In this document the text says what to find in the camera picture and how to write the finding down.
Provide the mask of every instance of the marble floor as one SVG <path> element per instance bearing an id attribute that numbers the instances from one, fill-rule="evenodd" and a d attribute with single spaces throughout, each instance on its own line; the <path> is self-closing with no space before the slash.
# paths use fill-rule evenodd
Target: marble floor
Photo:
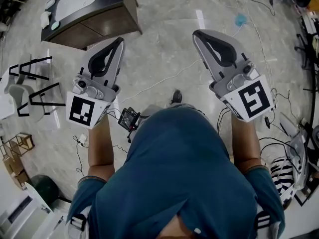
<path id="1" fill-rule="evenodd" d="M 40 15 L 45 3 L 49 0 L 29 0 L 17 13 L 5 42 L 2 68 L 16 64 L 20 55 L 27 51 L 33 57 L 44 57 L 47 52 L 53 56 L 54 80 L 61 83 L 62 94 L 72 87 L 72 79 L 79 71 L 84 51 L 61 45 L 40 42 Z M 300 32 L 294 9 L 274 0 L 275 16 L 271 16 L 266 7 L 249 0 L 138 0 L 138 18 L 143 35 L 137 32 L 123 36 L 126 41 L 126 52 L 118 75 L 118 84 L 122 91 L 118 95 L 119 109 L 133 107 L 141 111 L 150 104 L 165 107 L 175 88 L 183 93 L 185 103 L 190 103 L 202 110 L 216 127 L 217 119 L 224 105 L 208 89 L 211 77 L 199 60 L 192 43 L 192 33 L 199 28 L 214 29 L 229 35 L 238 31 L 235 17 L 238 13 L 247 16 L 248 12 L 261 36 L 262 46 L 255 27 L 247 23 L 236 34 L 243 43 L 250 58 L 260 72 L 268 77 L 269 84 L 284 96 L 291 91 L 292 111 L 297 118 L 308 118 L 310 97 L 302 91 L 308 88 L 309 76 L 301 70 L 302 57 L 294 51 L 298 43 L 296 33 Z M 269 4 L 268 0 L 258 0 Z M 168 79 L 134 98 L 140 90 L 148 88 L 156 82 L 175 75 L 181 69 L 189 67 L 177 77 Z M 278 97 L 275 124 L 278 123 L 279 112 L 285 113 L 294 120 L 290 112 L 289 102 Z M 273 113 L 267 114 L 272 119 Z M 114 145 L 128 150 L 127 132 L 110 117 L 111 135 Z M 255 121 L 258 136 L 272 136 L 287 141 L 287 138 L 275 127 L 267 129 L 263 118 Z M 33 136 L 36 148 L 22 158 L 29 176 L 45 174 L 50 176 L 60 188 L 62 194 L 71 199 L 75 193 L 77 182 L 82 177 L 76 171 L 80 167 L 76 154 L 76 142 L 73 136 L 87 134 L 84 128 L 70 124 L 65 120 L 65 108 L 32 123 L 28 118 L 10 117 L 3 121 L 6 137 L 19 132 L 28 132 Z M 228 150 L 231 148 L 230 114 L 225 115 L 221 137 Z M 269 161 L 274 155 L 282 155 L 282 147 L 269 147 L 262 154 Z M 115 167 L 118 169 L 126 159 L 126 153 L 114 148 Z M 79 147 L 79 155 L 83 163 L 83 172 L 87 173 L 87 149 Z"/>

